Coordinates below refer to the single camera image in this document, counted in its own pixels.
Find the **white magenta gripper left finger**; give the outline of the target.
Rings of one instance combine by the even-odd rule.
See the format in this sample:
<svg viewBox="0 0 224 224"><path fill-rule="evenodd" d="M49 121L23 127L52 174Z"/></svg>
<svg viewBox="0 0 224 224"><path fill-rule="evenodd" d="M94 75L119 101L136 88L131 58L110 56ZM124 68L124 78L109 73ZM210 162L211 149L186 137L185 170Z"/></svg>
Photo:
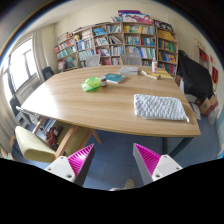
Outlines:
<svg viewBox="0 0 224 224"><path fill-rule="evenodd" d="M91 144L68 157L58 157L46 168L46 171L75 183L78 186L82 186L94 155L95 146Z"/></svg>

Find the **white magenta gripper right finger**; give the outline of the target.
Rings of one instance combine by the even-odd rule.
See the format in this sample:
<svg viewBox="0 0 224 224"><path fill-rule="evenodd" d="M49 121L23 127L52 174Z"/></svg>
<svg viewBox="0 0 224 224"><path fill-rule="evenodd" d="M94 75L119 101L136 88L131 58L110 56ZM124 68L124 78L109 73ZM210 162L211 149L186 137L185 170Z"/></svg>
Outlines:
<svg viewBox="0 0 224 224"><path fill-rule="evenodd" d="M140 144L133 144L133 156L145 185L182 169L168 154L159 155Z"/></svg>

